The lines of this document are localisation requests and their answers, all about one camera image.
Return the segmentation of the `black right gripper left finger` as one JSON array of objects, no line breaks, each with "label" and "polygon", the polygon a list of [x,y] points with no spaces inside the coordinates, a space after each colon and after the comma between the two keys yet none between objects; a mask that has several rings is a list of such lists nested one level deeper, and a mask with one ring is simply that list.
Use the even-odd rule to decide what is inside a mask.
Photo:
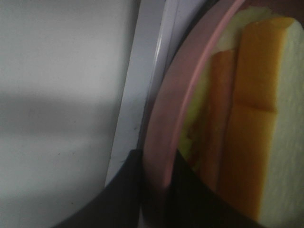
[{"label": "black right gripper left finger", "polygon": [[141,150],[131,150],[115,177],[91,202],[56,228],[138,227],[143,166]]}]

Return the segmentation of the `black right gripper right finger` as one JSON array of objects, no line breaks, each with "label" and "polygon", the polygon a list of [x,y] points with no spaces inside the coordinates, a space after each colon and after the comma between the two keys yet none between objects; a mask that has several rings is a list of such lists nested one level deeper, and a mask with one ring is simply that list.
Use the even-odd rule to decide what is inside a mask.
[{"label": "black right gripper right finger", "polygon": [[262,228],[232,208],[194,174],[176,152],[167,195],[164,223],[167,228]]}]

